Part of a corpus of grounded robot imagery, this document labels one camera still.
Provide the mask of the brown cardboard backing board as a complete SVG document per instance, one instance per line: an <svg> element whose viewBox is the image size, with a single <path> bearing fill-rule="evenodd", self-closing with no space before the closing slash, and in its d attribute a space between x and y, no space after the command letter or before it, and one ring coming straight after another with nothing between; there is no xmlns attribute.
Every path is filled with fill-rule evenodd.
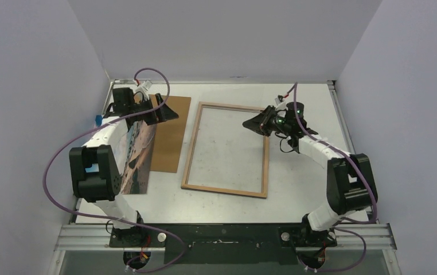
<svg viewBox="0 0 437 275"><path fill-rule="evenodd" d="M190 103L190 97L171 96L167 105L179 114L178 119L155 125L147 125L144 121L137 123L129 168L146 172L178 171Z"/></svg>

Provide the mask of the beach landscape photo print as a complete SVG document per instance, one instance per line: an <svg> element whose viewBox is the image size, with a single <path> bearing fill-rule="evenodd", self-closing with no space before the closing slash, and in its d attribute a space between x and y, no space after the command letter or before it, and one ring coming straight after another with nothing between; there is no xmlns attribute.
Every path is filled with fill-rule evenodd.
<svg viewBox="0 0 437 275"><path fill-rule="evenodd" d="M145 121L131 125L121 120L96 131L85 143L87 147L110 145L122 176L122 194L145 194L149 182L152 150L157 126Z"/></svg>

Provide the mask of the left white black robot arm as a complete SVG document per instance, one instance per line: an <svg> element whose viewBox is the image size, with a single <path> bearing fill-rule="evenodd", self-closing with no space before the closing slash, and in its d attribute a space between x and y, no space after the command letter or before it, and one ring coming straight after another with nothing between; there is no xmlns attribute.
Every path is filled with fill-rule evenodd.
<svg viewBox="0 0 437 275"><path fill-rule="evenodd" d="M118 159L127 156L127 152L120 150L120 142L137 122L152 126L179 117L164 103L161 94L150 98L144 89L138 92L142 98L136 101L136 92L131 88L113 89L113 101L104 113L102 128L69 152L73 193L112 220L112 245L137 247L151 238L150 230L142 227L142 216L121 193L124 165L118 164Z"/></svg>

